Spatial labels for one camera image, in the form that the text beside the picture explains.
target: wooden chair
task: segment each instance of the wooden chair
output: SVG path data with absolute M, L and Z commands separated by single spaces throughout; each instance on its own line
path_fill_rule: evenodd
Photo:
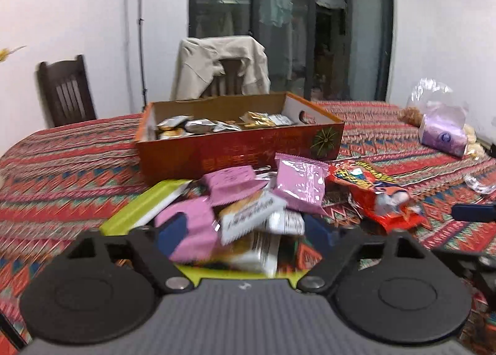
M 224 67 L 225 74 L 215 76 L 210 85 L 200 95 L 201 98 L 242 94 L 245 76 L 240 77 L 238 75 L 242 64 L 241 59 L 222 59 L 220 63 Z
M 37 76 L 55 127 L 96 119 L 82 55 L 53 64 L 43 61 Z

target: purple logo on tissue pack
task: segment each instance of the purple logo on tissue pack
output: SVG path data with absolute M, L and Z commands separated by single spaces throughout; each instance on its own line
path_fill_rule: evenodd
M 449 143 L 449 142 L 451 142 L 451 134 L 445 131 L 444 133 L 441 133 L 439 135 L 439 140 L 442 142 Z

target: tablecloth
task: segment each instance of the tablecloth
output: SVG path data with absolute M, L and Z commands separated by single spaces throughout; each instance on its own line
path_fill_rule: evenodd
M 418 199 L 427 221 L 415 236 L 428 248 L 496 254 L 496 225 L 453 221 L 455 202 L 487 202 L 463 175 L 496 180 L 496 161 L 457 159 L 423 147 L 417 128 L 384 102 L 319 102 L 346 121 L 338 159 L 364 157 L 395 175 Z M 146 189 L 132 142 L 140 115 L 89 121 L 26 137 L 0 159 L 0 309 L 28 337 L 18 298 L 47 256 L 83 229 L 99 226 Z M 338 192 L 325 198 L 329 223 L 359 223 Z

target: green plant graphic on box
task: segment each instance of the green plant graphic on box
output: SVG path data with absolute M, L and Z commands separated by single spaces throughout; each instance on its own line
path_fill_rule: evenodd
M 323 128 L 313 138 L 310 151 L 318 159 L 327 157 L 328 153 L 336 147 L 338 134 L 331 128 Z

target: red cardboard box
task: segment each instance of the red cardboard box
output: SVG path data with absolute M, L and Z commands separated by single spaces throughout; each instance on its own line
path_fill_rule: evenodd
M 155 140 L 155 126 L 172 116 L 238 121 L 246 112 L 282 113 L 295 125 Z M 135 142 L 141 171 L 153 185 L 165 179 L 198 179 L 232 166 L 275 167 L 276 152 L 333 160 L 339 153 L 343 128 L 340 118 L 289 92 L 220 96 L 148 104 Z

